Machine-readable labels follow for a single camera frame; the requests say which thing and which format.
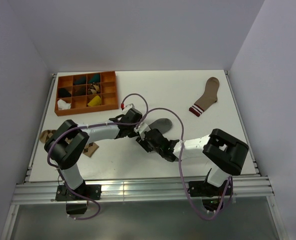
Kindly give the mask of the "grey sock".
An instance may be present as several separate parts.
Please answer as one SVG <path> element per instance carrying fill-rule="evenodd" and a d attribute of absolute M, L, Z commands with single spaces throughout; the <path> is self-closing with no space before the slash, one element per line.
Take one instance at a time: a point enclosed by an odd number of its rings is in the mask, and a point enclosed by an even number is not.
<path fill-rule="evenodd" d="M 149 127 L 151 129 L 157 129 L 162 134 L 165 134 L 172 129 L 172 121 L 168 118 L 159 118 L 152 122 Z"/>

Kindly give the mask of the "white sock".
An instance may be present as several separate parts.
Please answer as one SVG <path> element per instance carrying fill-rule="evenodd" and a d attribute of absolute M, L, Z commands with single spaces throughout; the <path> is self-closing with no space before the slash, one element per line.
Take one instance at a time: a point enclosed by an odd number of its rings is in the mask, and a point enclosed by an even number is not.
<path fill-rule="evenodd" d="M 57 101 L 58 110 L 69 110 L 71 108 L 71 103 L 68 103 L 62 99 Z"/>

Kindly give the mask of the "black sock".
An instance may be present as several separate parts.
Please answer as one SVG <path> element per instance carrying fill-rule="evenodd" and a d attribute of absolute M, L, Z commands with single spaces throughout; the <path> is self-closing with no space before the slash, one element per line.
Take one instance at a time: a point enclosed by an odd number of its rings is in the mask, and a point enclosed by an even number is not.
<path fill-rule="evenodd" d="M 72 94 L 65 88 L 59 88 L 58 89 L 58 98 L 70 98 Z"/>

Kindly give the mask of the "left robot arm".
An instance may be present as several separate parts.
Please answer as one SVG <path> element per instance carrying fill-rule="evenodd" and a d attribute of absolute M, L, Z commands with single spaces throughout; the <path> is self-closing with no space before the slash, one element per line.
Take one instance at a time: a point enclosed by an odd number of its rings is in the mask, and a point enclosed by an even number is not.
<path fill-rule="evenodd" d="M 48 164 L 57 169 L 72 199 L 79 200 L 86 194 L 86 184 L 77 165 L 85 146 L 133 135 L 142 116 L 132 107 L 115 118 L 92 125 L 76 124 L 69 119 L 46 141 L 44 149 L 48 153 Z"/>

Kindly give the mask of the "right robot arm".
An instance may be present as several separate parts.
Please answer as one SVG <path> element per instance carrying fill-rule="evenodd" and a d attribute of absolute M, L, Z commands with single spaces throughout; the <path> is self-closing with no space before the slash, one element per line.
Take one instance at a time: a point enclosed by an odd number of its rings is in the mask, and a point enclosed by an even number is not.
<path fill-rule="evenodd" d="M 134 129 L 136 141 L 146 152 L 156 152 L 168 162 L 179 159 L 206 156 L 214 167 L 209 170 L 204 183 L 205 191 L 215 195 L 221 190 L 229 176 L 241 174 L 249 146 L 221 129 L 213 129 L 211 134 L 190 140 L 168 140 L 157 129 Z"/>

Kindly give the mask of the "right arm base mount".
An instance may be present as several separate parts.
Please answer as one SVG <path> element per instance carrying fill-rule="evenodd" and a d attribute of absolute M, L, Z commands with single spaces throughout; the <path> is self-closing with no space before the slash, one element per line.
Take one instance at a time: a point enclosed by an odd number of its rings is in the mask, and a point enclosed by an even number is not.
<path fill-rule="evenodd" d="M 194 197 L 220 197 L 223 196 L 232 196 L 233 195 L 233 187 L 231 183 L 227 184 L 227 180 L 223 182 L 220 187 L 216 187 L 214 185 L 209 184 L 206 181 L 189 181 L 188 187 L 186 189 L 187 194 L 194 198 Z"/>

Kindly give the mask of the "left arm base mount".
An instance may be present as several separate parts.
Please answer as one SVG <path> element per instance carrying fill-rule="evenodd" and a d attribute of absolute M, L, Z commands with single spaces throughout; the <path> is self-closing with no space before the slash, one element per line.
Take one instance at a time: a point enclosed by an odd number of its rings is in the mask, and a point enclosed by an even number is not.
<path fill-rule="evenodd" d="M 83 215 L 89 205 L 89 200 L 99 200 L 101 197 L 100 184 L 83 184 L 72 193 L 65 185 L 59 185 L 55 196 L 55 201 L 66 203 L 66 213 L 71 216 Z"/>

